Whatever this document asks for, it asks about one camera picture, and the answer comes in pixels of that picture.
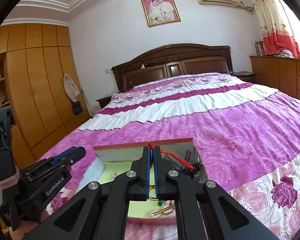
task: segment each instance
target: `pink strap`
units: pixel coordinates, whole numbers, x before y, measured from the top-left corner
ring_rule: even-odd
[[[20,173],[19,173],[19,170],[18,168],[16,168],[16,173],[11,176],[10,178],[7,178],[3,181],[0,181],[0,188],[1,189],[7,189],[7,188],[10,188],[14,185],[16,185],[18,183],[18,180],[20,178]]]

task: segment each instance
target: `gold picture frame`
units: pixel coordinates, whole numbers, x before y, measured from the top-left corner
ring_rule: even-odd
[[[141,0],[149,27],[181,22],[174,0]]]

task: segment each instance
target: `pink floral bedspread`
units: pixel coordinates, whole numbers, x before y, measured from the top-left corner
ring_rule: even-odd
[[[43,156],[71,146],[87,151],[52,209],[73,195],[96,158],[92,146],[189,137],[210,179],[281,239],[293,237],[300,228],[300,101],[225,74],[179,76],[115,95]],[[176,227],[165,229],[172,240]],[[162,237],[156,232],[129,224],[126,238]]]

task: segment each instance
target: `wooden headboard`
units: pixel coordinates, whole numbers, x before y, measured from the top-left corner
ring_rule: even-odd
[[[229,46],[181,43],[152,49],[111,70],[120,92],[167,77],[232,71]]]

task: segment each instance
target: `wall outlet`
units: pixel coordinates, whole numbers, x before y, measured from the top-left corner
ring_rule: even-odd
[[[96,105],[92,109],[93,109],[93,111],[98,111],[98,110],[101,110],[101,107],[100,107],[100,105]]]

